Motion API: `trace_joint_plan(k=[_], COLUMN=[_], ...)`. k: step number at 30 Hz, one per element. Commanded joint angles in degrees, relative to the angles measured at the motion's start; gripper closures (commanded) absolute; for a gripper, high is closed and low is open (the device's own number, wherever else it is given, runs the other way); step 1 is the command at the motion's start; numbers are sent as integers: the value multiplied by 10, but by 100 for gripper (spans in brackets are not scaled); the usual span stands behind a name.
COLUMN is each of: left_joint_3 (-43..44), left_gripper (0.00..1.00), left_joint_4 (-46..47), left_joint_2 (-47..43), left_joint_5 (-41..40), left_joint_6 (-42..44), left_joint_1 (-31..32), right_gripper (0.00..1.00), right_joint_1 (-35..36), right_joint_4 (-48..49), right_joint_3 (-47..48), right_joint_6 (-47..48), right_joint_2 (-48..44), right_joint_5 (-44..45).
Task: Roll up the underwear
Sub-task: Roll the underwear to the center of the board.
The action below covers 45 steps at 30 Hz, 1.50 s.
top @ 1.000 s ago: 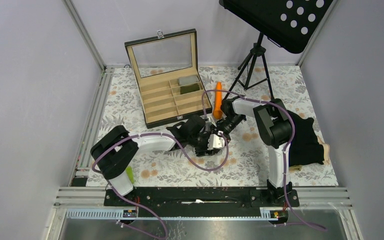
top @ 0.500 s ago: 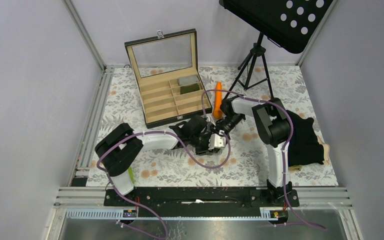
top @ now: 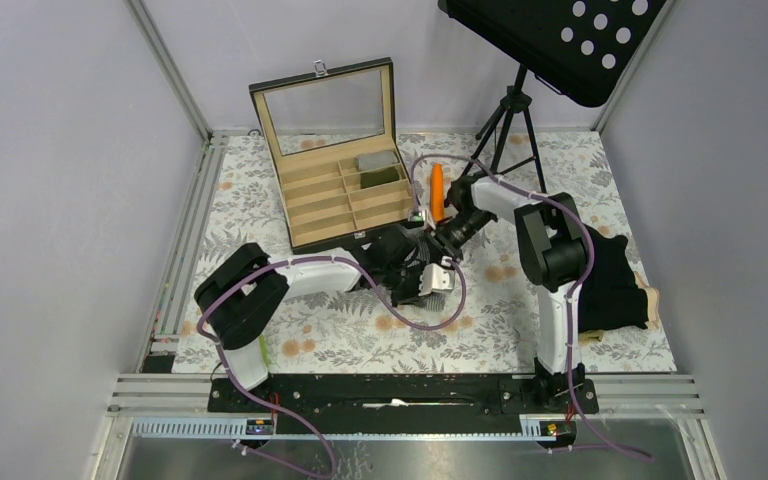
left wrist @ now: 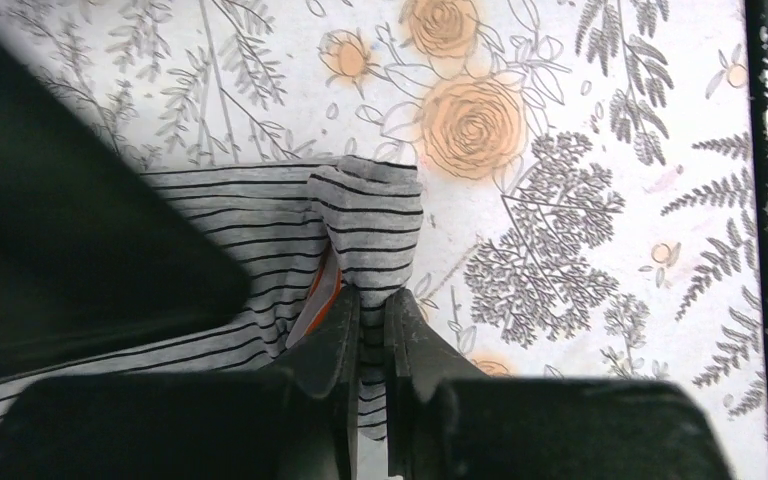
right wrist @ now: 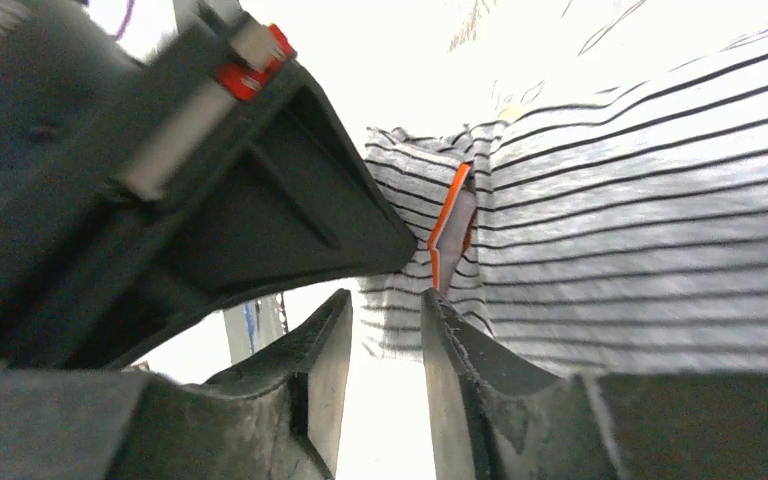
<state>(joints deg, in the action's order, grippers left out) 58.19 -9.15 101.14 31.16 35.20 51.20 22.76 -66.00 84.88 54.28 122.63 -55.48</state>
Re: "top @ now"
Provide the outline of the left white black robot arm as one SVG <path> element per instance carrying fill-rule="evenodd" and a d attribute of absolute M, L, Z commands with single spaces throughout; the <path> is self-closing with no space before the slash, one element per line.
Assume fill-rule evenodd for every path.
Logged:
<path fill-rule="evenodd" d="M 220 363 L 236 380 L 232 398 L 248 411 L 269 401 L 269 376 L 260 337 L 288 299 L 318 293 L 371 290 L 392 307 L 425 303 L 452 285 L 450 271 L 432 263 L 427 250 L 395 227 L 364 245 L 270 256 L 246 243 L 194 293 L 201 311 L 197 331 L 217 348 Z"/>

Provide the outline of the grey striped underwear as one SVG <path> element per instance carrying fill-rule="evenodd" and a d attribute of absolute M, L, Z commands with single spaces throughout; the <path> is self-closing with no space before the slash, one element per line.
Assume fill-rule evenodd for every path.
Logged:
<path fill-rule="evenodd" d="M 414 241 L 414 246 L 411 253 L 408 255 L 406 264 L 410 265 L 414 262 L 426 262 L 427 264 L 435 263 L 445 267 L 441 258 L 436 251 L 434 251 L 428 241 L 427 231 L 424 229 L 412 229 L 408 231 L 409 238 Z M 424 308 L 433 312 L 441 312 L 445 306 L 448 294 L 432 294 L 427 296 L 426 304 Z"/>

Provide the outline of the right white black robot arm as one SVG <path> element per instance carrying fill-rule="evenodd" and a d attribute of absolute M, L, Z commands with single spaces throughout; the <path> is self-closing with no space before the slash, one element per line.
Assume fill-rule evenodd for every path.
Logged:
<path fill-rule="evenodd" d="M 574 201 L 565 193 L 526 191 L 501 176 L 459 179 L 449 201 L 457 214 L 430 234 L 433 251 L 445 257 L 461 257 L 463 246 L 491 221 L 515 226 L 521 268 L 537 287 L 535 402 L 549 412 L 568 405 L 581 414 L 586 378 L 577 341 L 578 305 L 595 263 L 595 247 Z"/>

